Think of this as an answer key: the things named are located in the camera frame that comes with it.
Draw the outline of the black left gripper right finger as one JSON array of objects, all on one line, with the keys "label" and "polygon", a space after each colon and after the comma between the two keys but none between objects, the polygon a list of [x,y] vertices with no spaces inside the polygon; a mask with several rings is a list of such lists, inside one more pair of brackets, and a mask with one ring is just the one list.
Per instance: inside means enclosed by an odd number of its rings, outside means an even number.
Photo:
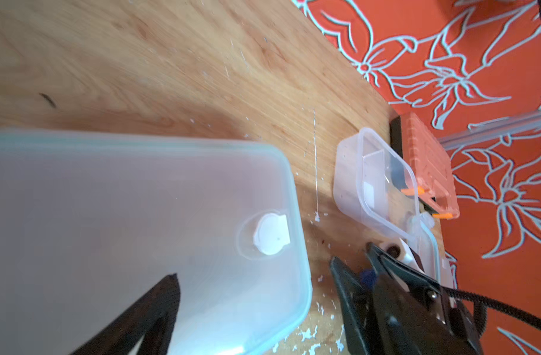
[{"label": "black left gripper right finger", "polygon": [[477,340],[457,337],[388,275],[372,290],[385,354],[482,354]]}]

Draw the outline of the blue cleaning cloth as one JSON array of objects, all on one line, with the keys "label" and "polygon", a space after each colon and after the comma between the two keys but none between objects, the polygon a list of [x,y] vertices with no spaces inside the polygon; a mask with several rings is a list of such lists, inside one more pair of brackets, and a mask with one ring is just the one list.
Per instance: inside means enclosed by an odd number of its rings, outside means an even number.
[{"label": "blue cleaning cloth", "polygon": [[359,279],[366,289],[372,290],[377,280],[377,274],[374,269],[366,269],[359,273]]}]

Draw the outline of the clear lunch box lid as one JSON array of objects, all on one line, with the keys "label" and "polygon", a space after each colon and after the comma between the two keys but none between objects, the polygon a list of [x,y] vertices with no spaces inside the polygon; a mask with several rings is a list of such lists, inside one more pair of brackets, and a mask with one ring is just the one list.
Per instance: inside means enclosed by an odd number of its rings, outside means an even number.
[{"label": "clear lunch box lid", "polygon": [[452,268],[444,254],[440,253],[438,241],[432,228],[435,220],[428,212],[413,216],[407,222],[407,233],[411,249],[420,257],[417,263],[422,265],[424,273],[441,285],[453,288]]}]

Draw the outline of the clear lunch box with lid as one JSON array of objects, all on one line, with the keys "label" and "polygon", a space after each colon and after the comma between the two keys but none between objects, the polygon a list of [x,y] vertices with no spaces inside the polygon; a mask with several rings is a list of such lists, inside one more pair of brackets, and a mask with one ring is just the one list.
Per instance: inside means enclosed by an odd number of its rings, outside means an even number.
[{"label": "clear lunch box with lid", "polygon": [[409,233],[409,223],[420,214],[412,168],[371,128],[337,146],[333,197],[343,214],[381,236],[418,243]]}]

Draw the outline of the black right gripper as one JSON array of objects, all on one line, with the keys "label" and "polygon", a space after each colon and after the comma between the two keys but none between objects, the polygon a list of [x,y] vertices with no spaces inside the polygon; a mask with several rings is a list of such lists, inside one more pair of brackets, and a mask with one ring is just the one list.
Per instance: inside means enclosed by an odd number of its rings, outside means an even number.
[{"label": "black right gripper", "polygon": [[[452,304],[451,297],[436,280],[397,261],[374,243],[367,244],[366,256],[377,277],[388,275],[393,278],[430,314],[451,328],[457,337],[477,340],[482,349],[473,316],[462,303]],[[360,282],[359,275],[338,257],[332,258],[330,271],[338,292],[348,352],[385,354],[372,290],[366,289]]]}]

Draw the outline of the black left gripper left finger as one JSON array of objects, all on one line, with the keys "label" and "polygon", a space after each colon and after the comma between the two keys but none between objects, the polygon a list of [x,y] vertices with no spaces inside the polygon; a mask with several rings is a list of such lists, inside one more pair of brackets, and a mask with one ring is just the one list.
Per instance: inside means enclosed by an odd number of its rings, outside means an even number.
[{"label": "black left gripper left finger", "polygon": [[177,275],[167,275],[74,354],[167,354],[180,308]]}]

